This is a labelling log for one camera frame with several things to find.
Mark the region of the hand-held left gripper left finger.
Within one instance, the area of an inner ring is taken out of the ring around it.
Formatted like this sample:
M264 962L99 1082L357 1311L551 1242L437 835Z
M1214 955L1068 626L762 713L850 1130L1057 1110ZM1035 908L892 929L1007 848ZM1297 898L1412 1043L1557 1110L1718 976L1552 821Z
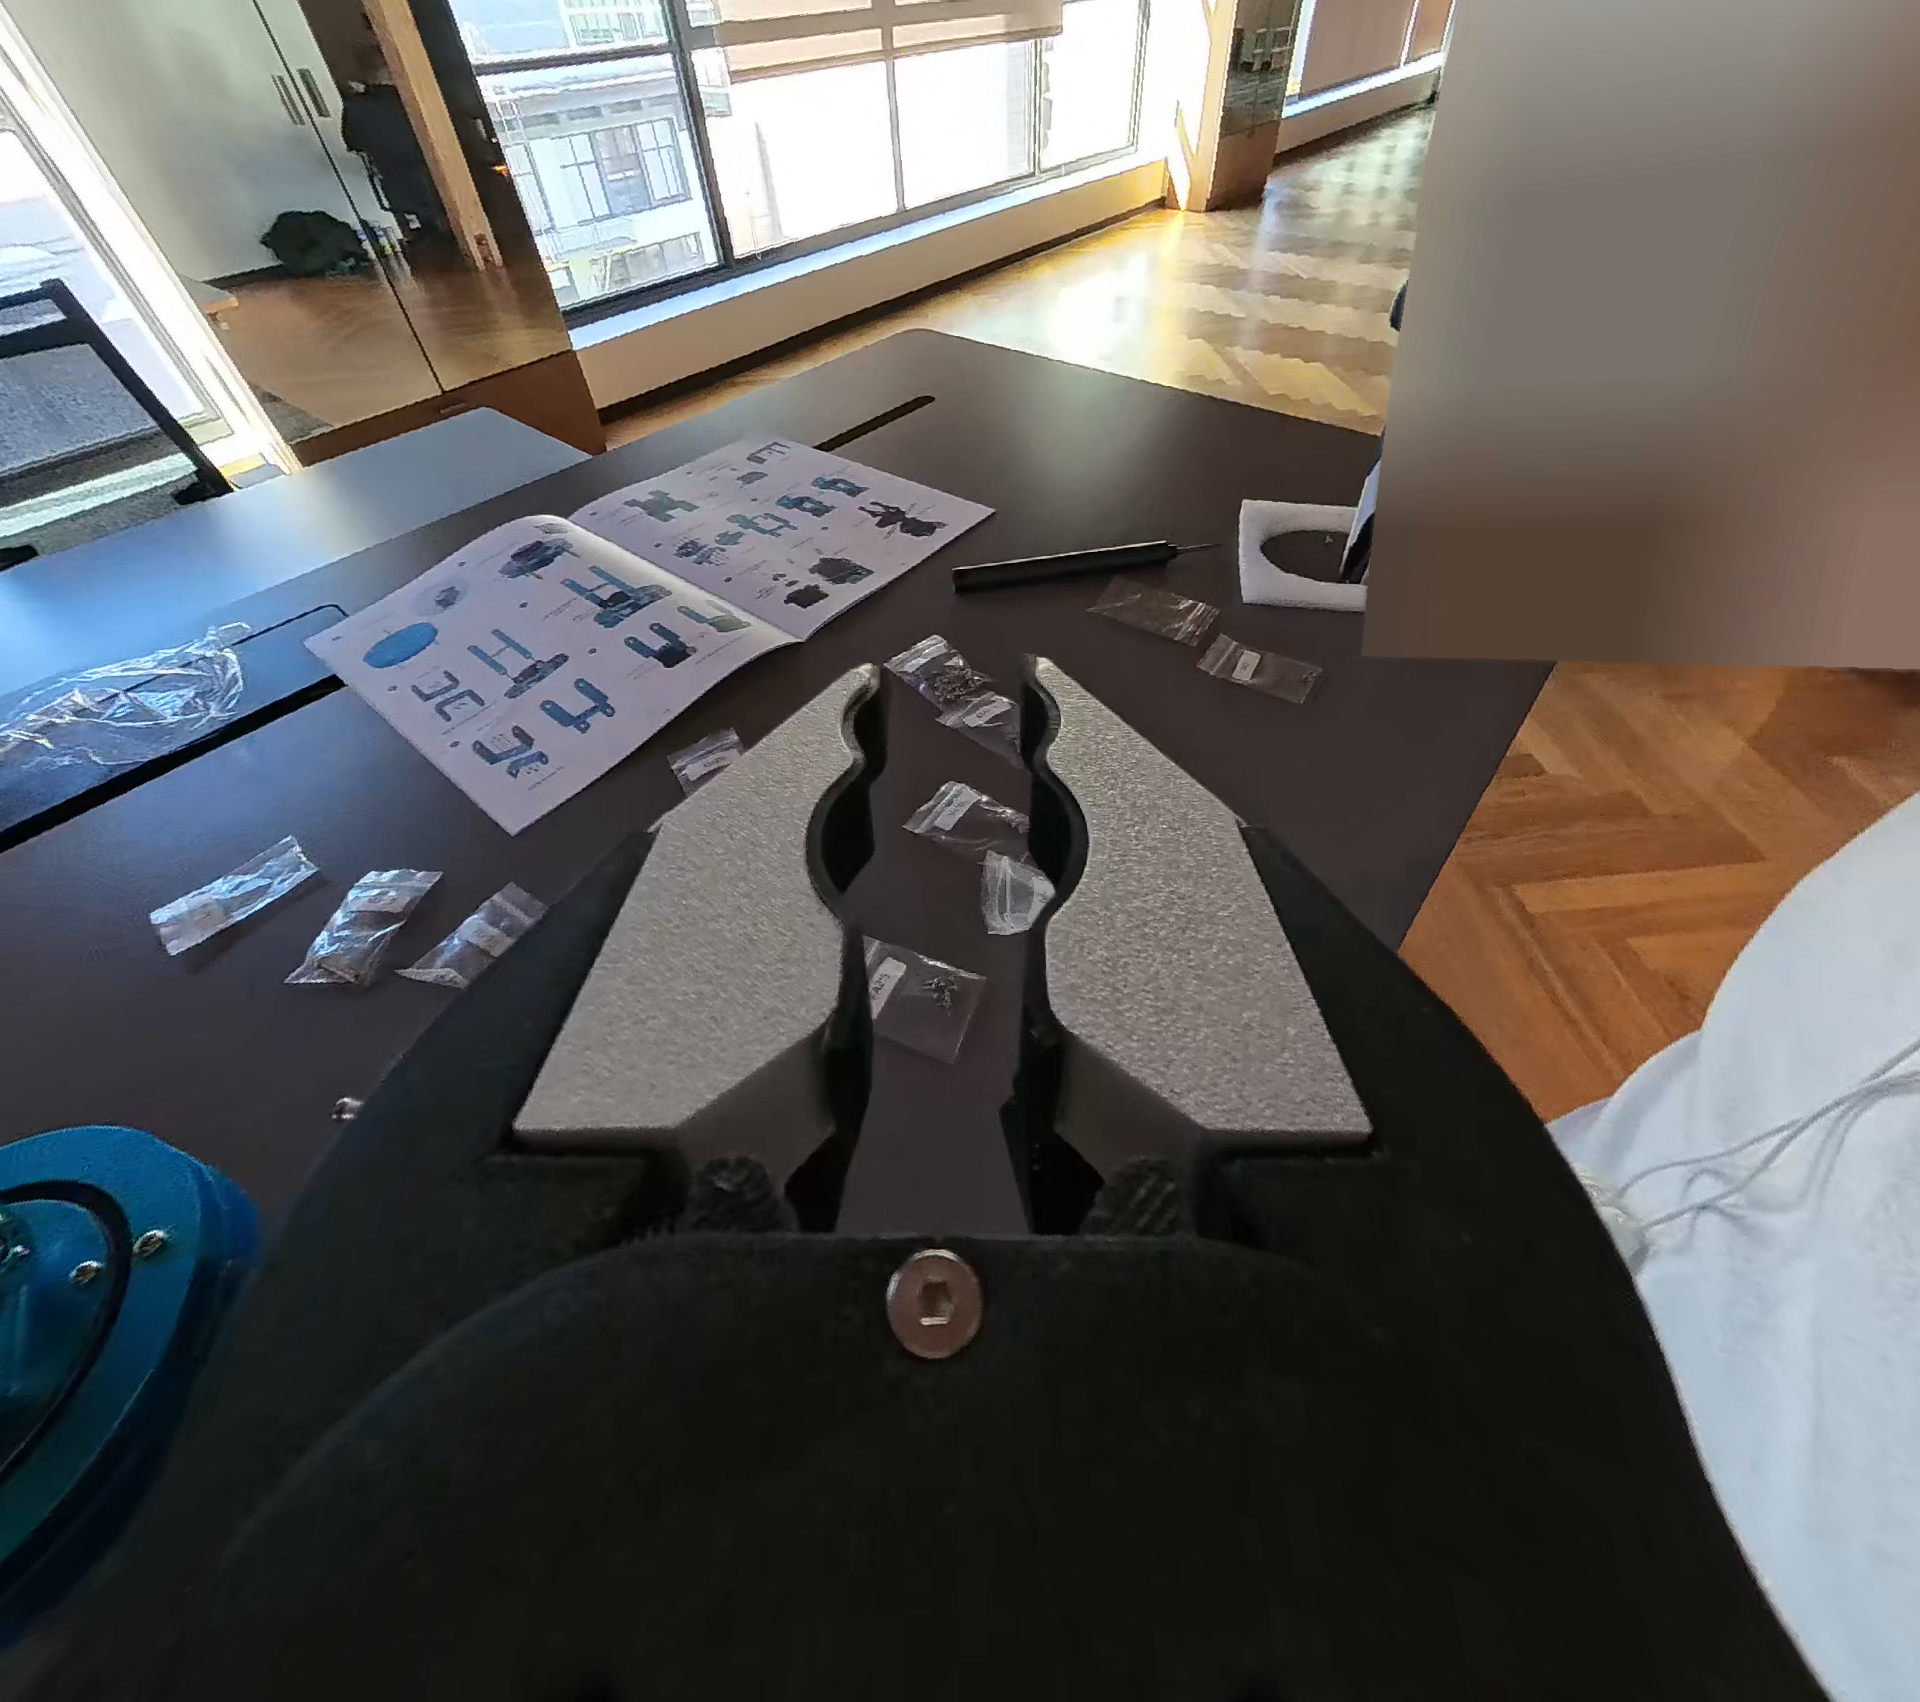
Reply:
M513 1143L755 1156L807 1226L840 1219L876 1087L850 890L876 854L884 673L852 661L653 821Z

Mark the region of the black screwdriver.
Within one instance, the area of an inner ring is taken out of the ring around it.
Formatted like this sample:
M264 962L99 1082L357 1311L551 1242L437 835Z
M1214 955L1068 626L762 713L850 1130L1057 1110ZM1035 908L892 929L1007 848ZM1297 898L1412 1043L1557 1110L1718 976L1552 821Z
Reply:
M950 567L950 592L1002 592L1002 588L1057 588L1057 579L1120 579L1120 571L1161 571L1193 550L1219 550L1210 543L1092 543L1092 550L1042 550L1042 561L996 561L996 567Z

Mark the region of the clear plastic bag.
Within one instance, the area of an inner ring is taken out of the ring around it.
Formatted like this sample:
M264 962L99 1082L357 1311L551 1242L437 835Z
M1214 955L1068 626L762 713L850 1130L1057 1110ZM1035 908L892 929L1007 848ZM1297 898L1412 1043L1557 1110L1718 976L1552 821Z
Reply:
M0 777L13 785L29 773L135 773L220 731L246 689L238 636L253 626L220 621L189 643L4 689Z

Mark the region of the black bag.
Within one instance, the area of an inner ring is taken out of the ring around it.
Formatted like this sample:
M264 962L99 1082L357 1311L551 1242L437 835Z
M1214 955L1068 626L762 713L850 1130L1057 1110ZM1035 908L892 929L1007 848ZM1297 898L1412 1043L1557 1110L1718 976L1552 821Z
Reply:
M369 266L369 243L332 210L276 210L264 246L276 251L284 273L357 273Z

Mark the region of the blue black toy robot arm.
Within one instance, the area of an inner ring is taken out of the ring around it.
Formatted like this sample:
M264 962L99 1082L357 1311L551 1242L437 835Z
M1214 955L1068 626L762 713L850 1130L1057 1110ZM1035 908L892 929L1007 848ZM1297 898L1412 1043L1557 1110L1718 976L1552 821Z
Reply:
M253 1263L253 1198L147 1130L0 1152L0 1635L135 1511Z

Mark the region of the dark office desk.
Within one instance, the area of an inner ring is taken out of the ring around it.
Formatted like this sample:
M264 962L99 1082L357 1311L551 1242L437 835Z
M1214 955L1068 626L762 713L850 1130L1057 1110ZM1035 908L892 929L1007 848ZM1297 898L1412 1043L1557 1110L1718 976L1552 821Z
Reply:
M468 409L390 446L357 446L308 472L284 472L220 502L170 507L153 523L50 550L0 579L4 701L84 661L147 657L211 621L238 636L238 709L195 743L161 743L147 766L69 766L4 777L4 835L21 848L135 785L170 777L308 701L332 689L298 636L348 616L332 588L302 571L348 567L437 515L483 507L540 472L582 463L582 453L500 415Z
M528 835L500 835L379 713L354 689L327 689L4 848L4 1143L69 1121L153 1130L236 1170L264 1219L284 1219L327 1143L348 1137L332 1099L377 1096L401 1043L468 1006L393 976L377 992L284 979L354 874L445 874L393 955L430 948L500 886L554 903L618 835L674 803L673 746L703 728L762 743L850 661L884 661L907 636L950 636L996 685L1013 685L1024 657L1068 661L1219 803L1270 827L1385 948L1415 915L1542 685L1542 661L1360 657L1355 616L1236 602L1236 507L1355 502L1374 457L1370 438L942 335L840 355L302 571L302 588L369 608L508 515L568 515L595 493L755 433L807 446L852 438L861 463L930 483L996 515L850 608L824 636L725 676ZM1120 579L950 592L950 567L1150 538L1214 538L1219 550ZM246 872L276 840L298 840L320 874L220 937L161 955L153 908Z

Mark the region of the large glass window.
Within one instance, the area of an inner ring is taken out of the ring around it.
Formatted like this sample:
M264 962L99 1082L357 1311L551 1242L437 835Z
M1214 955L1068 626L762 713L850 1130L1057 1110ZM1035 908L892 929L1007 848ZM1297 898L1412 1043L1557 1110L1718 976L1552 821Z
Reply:
M1144 4L1068 0L1042 43L725 78L712 0L445 0L483 150L561 314L1137 150Z
M99 216L69 188L69 177L53 160L53 122L35 101L35 74L21 59L21 34L4 31L0 297L35 287L35 279L62 279L205 453L223 446L220 400L205 393L189 359L170 344L170 335L144 314Z

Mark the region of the person's white shirt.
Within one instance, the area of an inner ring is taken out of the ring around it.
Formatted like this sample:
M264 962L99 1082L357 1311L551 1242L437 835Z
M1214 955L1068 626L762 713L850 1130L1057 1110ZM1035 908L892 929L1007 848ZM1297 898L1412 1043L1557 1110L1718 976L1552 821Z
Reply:
M1542 1130L1815 1678L1920 1694L1920 801L1782 890L1699 1033Z

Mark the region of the group of small screw bags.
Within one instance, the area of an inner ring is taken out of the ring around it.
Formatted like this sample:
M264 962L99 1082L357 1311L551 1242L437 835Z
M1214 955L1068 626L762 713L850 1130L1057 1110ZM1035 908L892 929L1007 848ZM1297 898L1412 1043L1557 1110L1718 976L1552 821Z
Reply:
M184 643L170 657L170 673L184 673L184 685L161 685L153 701L161 701L161 713L174 728L205 728L211 713L238 709L238 647L236 647L238 636L246 626L223 621L223 626L205 626L195 643ZM975 673L942 636L921 636L921 643L899 647L892 673L916 701L930 701L950 731L975 731L978 746L1013 746L1013 701L1002 701L996 676ZM674 746L673 777L674 777L674 789L697 789L725 766L739 766L736 728L697 731L689 746ZM1035 865L1031 865L1024 813L996 803L991 789L942 785L936 801L921 801L907 835L942 840L942 848L978 865L978 926L996 937L1031 929L1035 908L1054 903L1054 874L1035 874ZM266 908L276 898L302 890L308 874L320 874L320 865L298 840L276 840L246 872L161 903L153 937L161 937L161 955L205 948L205 937L236 929L238 915ZM369 872L348 890L348 903L327 915L308 955L292 970L292 992L369 992L390 970L393 929L410 926L410 908L430 890L437 890L437 872ZM540 903L528 890L500 890L445 948L430 948L410 970L410 979L468 992L534 915L540 915Z

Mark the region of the black frame chair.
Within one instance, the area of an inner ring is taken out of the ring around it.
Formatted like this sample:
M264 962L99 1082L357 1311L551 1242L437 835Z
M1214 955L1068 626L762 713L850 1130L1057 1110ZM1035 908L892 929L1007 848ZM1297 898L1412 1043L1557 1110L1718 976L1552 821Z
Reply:
M0 297L0 567L236 493L62 287Z

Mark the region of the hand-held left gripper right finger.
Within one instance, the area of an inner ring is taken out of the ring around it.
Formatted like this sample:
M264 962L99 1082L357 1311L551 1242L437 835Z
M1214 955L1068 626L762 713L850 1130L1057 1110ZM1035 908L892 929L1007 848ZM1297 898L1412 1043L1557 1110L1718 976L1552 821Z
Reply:
M1370 1152L1245 821L1054 657L1024 657L1024 766L1054 886L1002 1099L1024 1219L1074 1238L1150 1166L1150 1226L1184 1226L1219 1156Z

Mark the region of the white foam piece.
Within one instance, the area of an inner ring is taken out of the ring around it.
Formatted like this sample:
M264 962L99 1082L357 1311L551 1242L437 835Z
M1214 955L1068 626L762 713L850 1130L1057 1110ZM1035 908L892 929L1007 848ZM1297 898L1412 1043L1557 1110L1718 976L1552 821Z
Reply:
M1297 538L1297 531L1355 531L1355 502L1245 502L1236 515L1236 588L1245 608L1337 608L1337 616L1360 616L1370 588L1355 579L1308 579L1265 561L1270 538Z

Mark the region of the open instruction booklet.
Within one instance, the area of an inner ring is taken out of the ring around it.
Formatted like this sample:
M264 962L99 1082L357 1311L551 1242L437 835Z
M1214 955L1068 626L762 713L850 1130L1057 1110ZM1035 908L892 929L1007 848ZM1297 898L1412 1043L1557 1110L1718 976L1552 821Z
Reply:
M308 636L500 835L534 827L739 661L807 643L991 502L739 438L577 515L513 515Z

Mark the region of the white cabinet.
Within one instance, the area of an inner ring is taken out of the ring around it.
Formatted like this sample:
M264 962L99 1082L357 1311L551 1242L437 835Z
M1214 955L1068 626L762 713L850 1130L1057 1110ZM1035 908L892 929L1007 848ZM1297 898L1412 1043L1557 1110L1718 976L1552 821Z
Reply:
M4 0L4 15L174 273L264 273L284 210L390 228L298 0Z

